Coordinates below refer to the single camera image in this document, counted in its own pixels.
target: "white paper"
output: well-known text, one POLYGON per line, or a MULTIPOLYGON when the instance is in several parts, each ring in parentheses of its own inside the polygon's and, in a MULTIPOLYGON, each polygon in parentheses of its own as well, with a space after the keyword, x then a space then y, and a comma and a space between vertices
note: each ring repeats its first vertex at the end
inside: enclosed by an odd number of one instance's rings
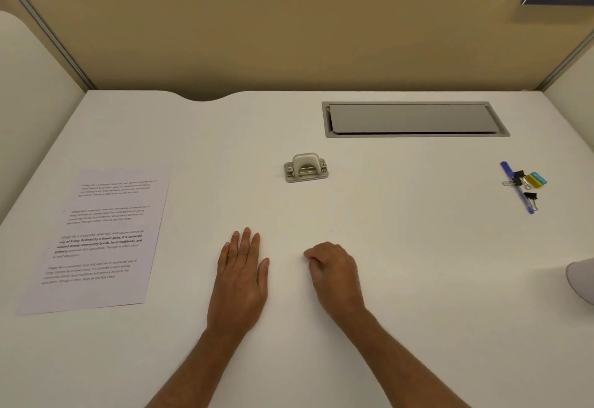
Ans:
POLYGON ((143 303, 167 168, 81 170, 18 315, 143 303))

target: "white cylindrical object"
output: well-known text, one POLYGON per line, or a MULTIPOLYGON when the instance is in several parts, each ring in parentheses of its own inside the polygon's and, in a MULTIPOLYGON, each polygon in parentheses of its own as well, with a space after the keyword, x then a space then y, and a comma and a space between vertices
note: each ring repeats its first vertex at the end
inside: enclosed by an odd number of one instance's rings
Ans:
POLYGON ((572 262, 567 266, 566 274, 577 295, 594 305, 594 258, 572 262))

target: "white tabletop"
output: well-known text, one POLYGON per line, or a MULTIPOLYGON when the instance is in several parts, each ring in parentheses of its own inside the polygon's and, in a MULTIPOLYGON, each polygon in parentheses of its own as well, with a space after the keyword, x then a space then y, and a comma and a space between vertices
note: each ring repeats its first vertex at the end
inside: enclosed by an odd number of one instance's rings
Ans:
POLYGON ((330 240, 385 328, 474 408, 589 408, 594 307, 564 267, 594 255, 593 181, 594 154, 538 92, 89 92, 0 227, 1 404, 143 407, 205 327, 220 247, 250 226, 269 300, 212 407, 389 406, 316 302, 301 253, 330 240), (511 136, 328 139, 324 101, 488 101, 511 136), (330 177, 286 183, 305 152, 330 177), (549 181, 535 215, 503 160, 549 181), (146 302, 16 316, 78 169, 161 163, 146 302))

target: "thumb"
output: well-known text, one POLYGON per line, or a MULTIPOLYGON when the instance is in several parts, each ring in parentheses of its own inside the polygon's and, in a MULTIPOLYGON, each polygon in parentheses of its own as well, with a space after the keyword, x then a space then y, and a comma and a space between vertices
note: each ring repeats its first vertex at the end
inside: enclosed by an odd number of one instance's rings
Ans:
POLYGON ((258 288, 260 293, 264 297, 264 300, 268 298, 268 266, 270 265, 270 258, 263 259, 258 266, 258 288))
POLYGON ((309 258, 309 273, 314 287, 318 287, 318 284, 322 282, 322 269, 321 263, 315 258, 309 258))

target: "blue pen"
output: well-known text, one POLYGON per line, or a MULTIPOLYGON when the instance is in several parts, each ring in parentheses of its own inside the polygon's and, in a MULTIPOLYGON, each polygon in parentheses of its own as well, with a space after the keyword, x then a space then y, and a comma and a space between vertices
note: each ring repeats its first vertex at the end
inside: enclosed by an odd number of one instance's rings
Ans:
MULTIPOLYGON (((516 177, 514 175, 514 171, 511 169, 510 165, 506 161, 501 162, 501 168, 503 168, 503 171, 506 173, 506 175, 510 179, 510 181, 516 177)), ((526 198, 526 196, 522 192, 522 189, 520 189, 519 186, 514 186, 514 187, 516 188, 516 192, 520 196, 520 199, 522 199, 524 206, 528 210, 528 213, 534 214, 534 208, 532 208, 531 203, 528 201, 528 198, 526 198)))

